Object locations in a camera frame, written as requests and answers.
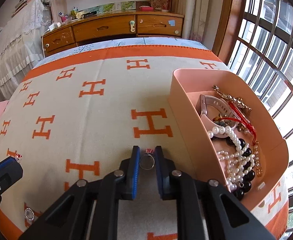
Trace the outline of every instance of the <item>pink box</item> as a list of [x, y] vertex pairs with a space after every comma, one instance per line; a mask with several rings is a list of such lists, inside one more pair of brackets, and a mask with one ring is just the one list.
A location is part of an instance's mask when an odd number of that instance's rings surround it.
[[[216, 150], [235, 152], [223, 140], [211, 141], [195, 110], [200, 94], [219, 97], [212, 89], [213, 85], [217, 85], [224, 93], [243, 98], [244, 103], [252, 108], [249, 120], [259, 141], [263, 174], [261, 177], [255, 176], [251, 190], [241, 201], [251, 211], [275, 187], [288, 167], [288, 147], [262, 102], [239, 76], [226, 70], [177, 69], [173, 72], [168, 101], [192, 159], [197, 179], [217, 179], [227, 187], [225, 163], [219, 161]], [[252, 141], [248, 139], [250, 137], [245, 138], [243, 133], [236, 133], [249, 142], [252, 148]], [[263, 182], [265, 186], [258, 190], [257, 187]]]

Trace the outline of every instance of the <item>wooden drawer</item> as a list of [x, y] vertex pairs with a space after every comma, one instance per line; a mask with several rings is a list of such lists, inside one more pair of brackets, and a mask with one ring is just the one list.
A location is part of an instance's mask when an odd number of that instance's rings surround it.
[[64, 28], [43, 38], [43, 47], [46, 52], [75, 43], [72, 28]]
[[138, 15], [137, 33], [181, 36], [183, 19], [162, 15]]
[[56, 54], [56, 53], [59, 53], [61, 51], [65, 51], [67, 49], [73, 49], [75, 47], [76, 47], [76, 44], [75, 43], [72, 43], [72, 44], [66, 45], [64, 47], [60, 47], [58, 49], [51, 50], [49, 52], [46, 51], [45, 52], [45, 57], [51, 56], [51, 55]]
[[75, 41], [118, 35], [132, 34], [130, 21], [135, 22], [135, 15], [113, 16], [73, 25]]

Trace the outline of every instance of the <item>red cord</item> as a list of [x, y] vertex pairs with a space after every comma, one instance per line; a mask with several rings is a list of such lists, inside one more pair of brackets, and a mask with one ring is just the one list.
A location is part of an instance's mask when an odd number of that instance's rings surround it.
[[243, 124], [253, 134], [254, 137], [253, 137], [252, 144], [255, 145], [256, 132], [254, 130], [253, 125], [251, 125], [249, 122], [247, 122], [247, 120], [245, 119], [245, 117], [243, 116], [241, 111], [239, 111], [232, 102], [229, 102], [229, 106], [233, 109], [233, 111], [237, 114], [237, 116], [241, 120], [236, 119], [236, 118], [231, 118], [231, 117], [219, 118], [219, 120], [231, 120], [231, 121], [240, 122], [241, 124]]

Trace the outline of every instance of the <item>window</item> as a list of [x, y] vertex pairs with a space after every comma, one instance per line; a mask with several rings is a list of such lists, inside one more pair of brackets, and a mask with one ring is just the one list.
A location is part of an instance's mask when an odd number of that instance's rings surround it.
[[[288, 0], [245, 0], [244, 18], [228, 67], [260, 98], [286, 139], [285, 172], [293, 198], [293, 7]], [[289, 210], [285, 240], [293, 231]]]

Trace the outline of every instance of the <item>white cable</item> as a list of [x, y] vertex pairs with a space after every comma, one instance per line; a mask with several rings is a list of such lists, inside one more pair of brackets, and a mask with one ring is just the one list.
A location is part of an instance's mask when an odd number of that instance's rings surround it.
[[49, 31], [50, 29], [47, 29], [44, 33], [43, 33], [43, 35], [42, 35], [42, 49], [43, 49], [43, 57], [45, 58], [45, 54], [44, 54], [44, 47], [43, 47], [43, 37], [44, 37], [44, 34], [47, 32], [47, 31]]

